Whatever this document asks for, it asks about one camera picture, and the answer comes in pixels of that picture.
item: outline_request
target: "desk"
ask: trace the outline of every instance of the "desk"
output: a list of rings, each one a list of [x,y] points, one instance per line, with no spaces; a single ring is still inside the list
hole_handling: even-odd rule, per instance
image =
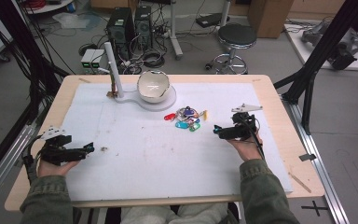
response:
[[[139,76],[121,76],[123,83],[135,83]],[[282,102],[275,91],[271,80],[267,76],[239,76],[239,75],[170,75],[174,83],[251,83],[255,88],[258,100],[263,106],[268,126],[271,129],[276,145],[286,170],[290,173],[290,181],[294,191],[288,194],[288,198],[321,197],[324,195],[324,187],[319,176],[314,171],[310,161],[301,161],[298,156],[305,154],[297,136],[296,130],[288,117]],[[43,123],[41,130],[45,131],[50,125],[62,126],[65,114],[75,96],[76,88],[81,83],[109,83],[109,76],[69,76],[66,77],[54,100],[51,109]],[[35,142],[33,155],[43,146],[43,141]],[[21,170],[13,189],[5,203],[6,210],[18,211],[29,190],[25,169]],[[110,206],[134,206],[150,204],[183,204],[183,203],[213,203],[240,201],[240,195],[219,195],[214,197],[194,198],[164,198],[164,199],[139,199],[118,201],[93,201],[74,202],[78,207],[110,207]]]
[[[176,60],[180,60],[183,56],[183,52],[182,52],[182,49],[180,48],[180,45],[179,45],[178,39],[176,38],[176,33],[175,33],[175,29],[176,29],[175,4],[176,4],[176,0],[171,0],[171,29],[168,32],[170,35],[170,40],[172,42],[173,49],[175,50]],[[231,4],[231,0],[225,0],[225,4],[223,6],[223,11],[222,11],[222,20],[220,21],[220,26],[226,25],[230,4]]]

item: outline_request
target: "hand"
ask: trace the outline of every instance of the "hand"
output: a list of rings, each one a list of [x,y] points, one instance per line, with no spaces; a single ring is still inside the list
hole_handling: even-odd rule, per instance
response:
[[[263,145],[263,140],[257,135],[258,142],[260,145]],[[262,160],[260,152],[255,144],[255,140],[253,137],[250,137],[246,140],[235,140],[230,139],[227,140],[232,146],[237,149],[238,153],[240,154],[241,158],[244,161],[259,159]]]
[[[66,175],[72,167],[78,165],[80,161],[70,161],[65,165],[58,166],[47,161],[40,160],[39,168],[37,169],[37,176],[47,176],[47,175]]]

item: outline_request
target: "black metal pole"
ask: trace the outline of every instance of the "black metal pole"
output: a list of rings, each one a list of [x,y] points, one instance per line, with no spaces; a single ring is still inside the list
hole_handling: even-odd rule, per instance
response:
[[[289,91],[282,95],[283,100],[289,102],[289,104],[297,104],[298,98],[304,91],[306,92],[301,124],[307,134],[310,134],[310,105],[312,101],[314,79],[316,78],[319,69],[330,57],[339,41],[351,28],[357,18],[358,0],[346,0],[304,66],[290,77],[284,78],[274,84],[274,87],[278,89],[293,82]]]

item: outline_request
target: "cardboard box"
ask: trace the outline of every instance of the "cardboard box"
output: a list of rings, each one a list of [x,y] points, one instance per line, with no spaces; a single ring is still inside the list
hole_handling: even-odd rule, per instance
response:
[[[295,0],[288,18],[321,21],[326,17],[334,17],[344,2],[345,0]]]
[[[255,29],[257,37],[277,38],[282,31],[294,0],[254,0],[248,21]]]
[[[90,0],[91,7],[98,9],[113,9],[115,7],[130,7],[132,13],[138,6],[137,0]]]
[[[248,11],[249,11],[249,5],[236,4],[235,2],[232,2],[229,6],[228,15],[244,16],[248,14]]]

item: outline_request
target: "green jacket sleeve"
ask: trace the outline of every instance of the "green jacket sleeve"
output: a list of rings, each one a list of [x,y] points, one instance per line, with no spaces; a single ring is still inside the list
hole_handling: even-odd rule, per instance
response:
[[[281,182],[265,161],[244,162],[240,171],[241,197],[247,224],[299,223],[289,210]]]
[[[50,175],[37,178],[20,210],[23,213],[21,224],[72,224],[73,208],[65,177]]]

